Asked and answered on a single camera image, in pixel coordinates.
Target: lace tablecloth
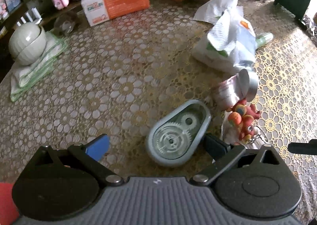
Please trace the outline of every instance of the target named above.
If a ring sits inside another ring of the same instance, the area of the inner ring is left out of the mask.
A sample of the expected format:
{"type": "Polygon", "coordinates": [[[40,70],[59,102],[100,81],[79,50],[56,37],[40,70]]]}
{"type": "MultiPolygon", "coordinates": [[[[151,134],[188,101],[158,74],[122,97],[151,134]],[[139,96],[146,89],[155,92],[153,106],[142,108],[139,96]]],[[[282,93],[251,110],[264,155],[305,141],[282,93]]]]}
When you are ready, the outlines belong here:
{"type": "MultiPolygon", "coordinates": [[[[157,166],[145,151],[149,129],[188,99],[205,99],[228,78],[190,57],[210,25],[192,20],[193,6],[152,1],[150,9],[90,28],[84,22],[66,40],[69,50],[54,72],[12,103],[10,74],[0,86],[0,180],[14,182],[40,145],[67,148],[101,133],[110,149],[101,163],[128,175],[193,176],[211,163],[202,148],[184,166],[157,166]]],[[[316,216],[317,160],[288,153],[289,142],[317,136],[316,47],[273,3],[246,3],[245,18],[257,33],[275,39],[256,53],[260,87],[254,103],[259,125],[297,177],[303,190],[296,216],[316,216]]],[[[219,134],[215,106],[210,130],[219,134]]]]}

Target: green towel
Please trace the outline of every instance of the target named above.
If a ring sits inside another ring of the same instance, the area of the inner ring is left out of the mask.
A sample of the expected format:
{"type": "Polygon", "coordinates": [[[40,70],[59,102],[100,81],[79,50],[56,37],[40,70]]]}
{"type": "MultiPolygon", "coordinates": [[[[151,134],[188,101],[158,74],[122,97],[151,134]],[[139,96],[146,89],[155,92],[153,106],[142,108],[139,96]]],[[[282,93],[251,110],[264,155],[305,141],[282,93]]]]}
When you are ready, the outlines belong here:
{"type": "Polygon", "coordinates": [[[58,39],[51,32],[46,32],[46,39],[47,43],[45,50],[36,62],[27,66],[21,66],[17,62],[13,64],[11,70],[13,71],[13,75],[15,76],[19,87],[25,87],[33,75],[37,73],[47,61],[60,55],[60,53],[65,49],[64,41],[58,39]]]}
{"type": "Polygon", "coordinates": [[[45,51],[35,63],[28,66],[20,66],[18,63],[13,64],[10,95],[12,102],[15,102],[24,92],[52,72],[53,63],[57,56],[67,48],[63,40],[56,38],[50,32],[46,32],[46,35],[48,42],[45,51]]]}
{"type": "Polygon", "coordinates": [[[53,59],[51,61],[51,63],[45,67],[43,67],[41,70],[38,71],[37,75],[34,76],[29,82],[28,84],[23,87],[20,88],[17,84],[16,79],[12,76],[11,77],[11,101],[15,102],[16,100],[18,100],[20,98],[20,96],[28,91],[30,88],[32,88],[32,86],[34,86],[38,81],[40,81],[42,78],[44,78],[46,75],[48,75],[49,73],[51,73],[54,68],[53,68],[53,63],[55,62],[56,59],[53,59]]]}

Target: white ceramic bowl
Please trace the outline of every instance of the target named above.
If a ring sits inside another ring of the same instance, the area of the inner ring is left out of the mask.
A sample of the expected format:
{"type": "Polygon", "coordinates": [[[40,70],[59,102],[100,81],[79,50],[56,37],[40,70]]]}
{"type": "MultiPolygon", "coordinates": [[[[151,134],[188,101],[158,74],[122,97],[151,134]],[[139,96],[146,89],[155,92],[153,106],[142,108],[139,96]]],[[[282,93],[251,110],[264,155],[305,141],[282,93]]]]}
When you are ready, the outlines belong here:
{"type": "Polygon", "coordinates": [[[9,40],[9,51],[13,58],[30,45],[41,33],[41,29],[34,23],[27,22],[18,27],[9,40]]]}
{"type": "Polygon", "coordinates": [[[23,66],[34,63],[44,52],[45,46],[46,34],[44,28],[41,27],[40,35],[20,52],[16,61],[23,66]]]}

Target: white gear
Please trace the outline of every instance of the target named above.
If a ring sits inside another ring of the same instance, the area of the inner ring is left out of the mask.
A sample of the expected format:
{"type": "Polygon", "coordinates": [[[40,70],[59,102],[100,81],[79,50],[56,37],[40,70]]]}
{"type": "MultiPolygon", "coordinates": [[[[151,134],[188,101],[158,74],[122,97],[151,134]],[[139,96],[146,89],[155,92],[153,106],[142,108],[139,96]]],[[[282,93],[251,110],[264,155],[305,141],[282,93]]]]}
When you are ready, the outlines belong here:
{"type": "Polygon", "coordinates": [[[195,129],[198,125],[198,118],[193,113],[184,113],[180,118],[180,124],[187,130],[195,129]]]}
{"type": "Polygon", "coordinates": [[[157,153],[166,159],[183,156],[191,145],[191,135],[176,122],[167,122],[159,127],[153,135],[153,145],[157,153]]]}

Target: orange tissue box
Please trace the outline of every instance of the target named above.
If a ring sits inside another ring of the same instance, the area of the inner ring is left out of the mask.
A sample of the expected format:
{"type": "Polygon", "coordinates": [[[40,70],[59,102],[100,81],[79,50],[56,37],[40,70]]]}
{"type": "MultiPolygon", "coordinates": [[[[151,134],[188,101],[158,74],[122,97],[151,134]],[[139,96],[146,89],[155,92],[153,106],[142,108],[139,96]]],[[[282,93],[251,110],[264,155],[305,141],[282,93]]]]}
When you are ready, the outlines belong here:
{"type": "Polygon", "coordinates": [[[81,0],[90,26],[149,8],[149,0],[81,0]]]}

